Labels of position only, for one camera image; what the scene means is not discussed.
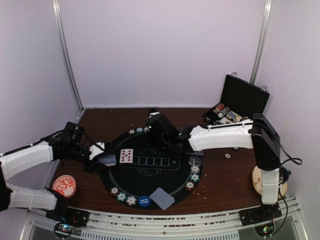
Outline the nine of hearts card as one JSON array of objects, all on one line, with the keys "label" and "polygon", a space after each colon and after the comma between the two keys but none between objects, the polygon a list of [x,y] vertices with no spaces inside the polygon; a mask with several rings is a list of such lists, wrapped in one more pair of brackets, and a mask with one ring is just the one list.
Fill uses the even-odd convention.
[{"label": "nine of hearts card", "polygon": [[121,149],[120,150],[120,164],[131,164],[133,162],[133,149]]}]

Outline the clear round dealer button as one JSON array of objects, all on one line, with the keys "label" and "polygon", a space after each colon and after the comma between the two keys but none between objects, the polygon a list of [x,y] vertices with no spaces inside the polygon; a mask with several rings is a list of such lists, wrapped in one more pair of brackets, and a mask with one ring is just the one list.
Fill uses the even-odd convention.
[{"label": "clear round dealer button", "polygon": [[189,164],[191,165],[191,166],[201,166],[202,165],[202,158],[201,157],[199,157],[199,156],[196,156],[196,155],[194,155],[194,156],[191,156],[190,158],[189,158]]}]

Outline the blue patterned card deck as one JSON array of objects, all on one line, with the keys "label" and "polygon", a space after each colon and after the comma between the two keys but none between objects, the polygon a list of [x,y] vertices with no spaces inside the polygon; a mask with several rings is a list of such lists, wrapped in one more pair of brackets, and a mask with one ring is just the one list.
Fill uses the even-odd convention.
[{"label": "blue patterned card deck", "polygon": [[106,154],[100,156],[98,162],[106,167],[112,167],[117,164],[117,158],[114,154]]}]

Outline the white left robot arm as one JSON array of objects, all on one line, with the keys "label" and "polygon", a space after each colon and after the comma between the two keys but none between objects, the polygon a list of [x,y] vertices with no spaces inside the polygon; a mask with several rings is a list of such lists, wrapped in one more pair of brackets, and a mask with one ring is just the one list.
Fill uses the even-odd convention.
[{"label": "white left robot arm", "polygon": [[72,218],[67,199],[55,191],[37,190],[8,183],[17,174],[35,166],[56,160],[71,159],[84,165],[98,161],[98,157],[108,154],[104,142],[94,143],[90,148],[61,141],[42,141],[27,148],[4,153],[0,156],[0,210],[9,208],[41,209],[52,211],[61,222]]}]

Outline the card dealt to dealer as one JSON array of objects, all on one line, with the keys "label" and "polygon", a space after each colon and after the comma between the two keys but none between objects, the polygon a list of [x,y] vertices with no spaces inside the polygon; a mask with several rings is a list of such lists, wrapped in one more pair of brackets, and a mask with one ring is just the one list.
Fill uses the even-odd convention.
[{"label": "card dealt to dealer", "polygon": [[203,156],[204,152],[203,151],[192,151],[192,152],[187,152],[187,155],[191,155],[191,156]]}]

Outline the blue small blind button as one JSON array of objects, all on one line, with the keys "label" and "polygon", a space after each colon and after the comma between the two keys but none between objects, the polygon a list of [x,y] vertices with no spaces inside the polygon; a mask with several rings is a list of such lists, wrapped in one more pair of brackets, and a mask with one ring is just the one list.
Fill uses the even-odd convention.
[{"label": "blue small blind button", "polygon": [[141,197],[138,198],[137,203],[138,203],[138,205],[139,205],[140,207],[145,208],[145,207],[148,207],[148,206],[150,205],[151,199],[150,199],[148,196],[143,195],[143,196],[141,196]]}]

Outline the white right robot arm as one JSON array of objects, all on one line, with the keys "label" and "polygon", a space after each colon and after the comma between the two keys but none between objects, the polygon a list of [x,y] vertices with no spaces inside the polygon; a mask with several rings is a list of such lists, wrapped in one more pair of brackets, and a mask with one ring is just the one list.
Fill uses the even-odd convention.
[{"label": "white right robot arm", "polygon": [[261,200],[256,210],[259,220],[268,220],[275,212],[280,188],[280,136],[262,113],[236,123],[184,126],[177,129],[163,113],[152,112],[145,122],[154,141],[175,154],[210,149],[252,149],[261,172]]}]

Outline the blue white chip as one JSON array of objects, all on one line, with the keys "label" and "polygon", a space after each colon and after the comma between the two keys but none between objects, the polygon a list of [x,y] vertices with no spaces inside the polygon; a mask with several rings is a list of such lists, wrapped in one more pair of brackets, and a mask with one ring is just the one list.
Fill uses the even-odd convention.
[{"label": "blue white chip", "polygon": [[144,127],[144,128],[143,128],[143,131],[144,131],[145,133],[148,133],[148,132],[150,131],[150,129],[149,129],[148,127]]},{"label": "blue white chip", "polygon": [[193,165],[191,168],[191,173],[192,174],[198,174],[200,172],[200,167],[199,166],[196,166],[196,165]]},{"label": "blue white chip", "polygon": [[129,205],[129,206],[134,206],[136,203],[137,203],[137,198],[135,196],[128,196],[126,198],[126,203]]}]

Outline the card dealt to small blind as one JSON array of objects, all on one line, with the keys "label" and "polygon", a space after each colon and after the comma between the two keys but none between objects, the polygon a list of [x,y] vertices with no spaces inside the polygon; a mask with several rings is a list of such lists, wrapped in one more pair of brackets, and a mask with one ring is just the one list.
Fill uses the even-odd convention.
[{"label": "card dealt to small blind", "polygon": [[153,200],[163,211],[175,203],[175,198],[158,187],[149,198]]}]

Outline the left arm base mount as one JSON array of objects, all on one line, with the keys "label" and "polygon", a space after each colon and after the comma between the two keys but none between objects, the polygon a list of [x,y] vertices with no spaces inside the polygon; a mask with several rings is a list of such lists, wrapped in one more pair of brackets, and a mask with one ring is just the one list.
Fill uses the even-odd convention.
[{"label": "left arm base mount", "polygon": [[58,239],[69,238],[76,228],[86,227],[90,213],[86,210],[70,208],[68,199],[54,190],[49,190],[56,198],[53,210],[45,210],[46,217],[57,223],[53,227],[53,233]]}]

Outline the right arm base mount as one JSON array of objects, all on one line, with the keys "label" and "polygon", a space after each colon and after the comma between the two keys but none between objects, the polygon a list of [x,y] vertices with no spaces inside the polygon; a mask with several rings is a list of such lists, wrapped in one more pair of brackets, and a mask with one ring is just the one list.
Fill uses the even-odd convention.
[{"label": "right arm base mount", "polygon": [[267,238],[275,232],[274,220],[282,216],[282,211],[279,204],[276,203],[244,209],[238,214],[243,227],[252,226],[259,237]]}]

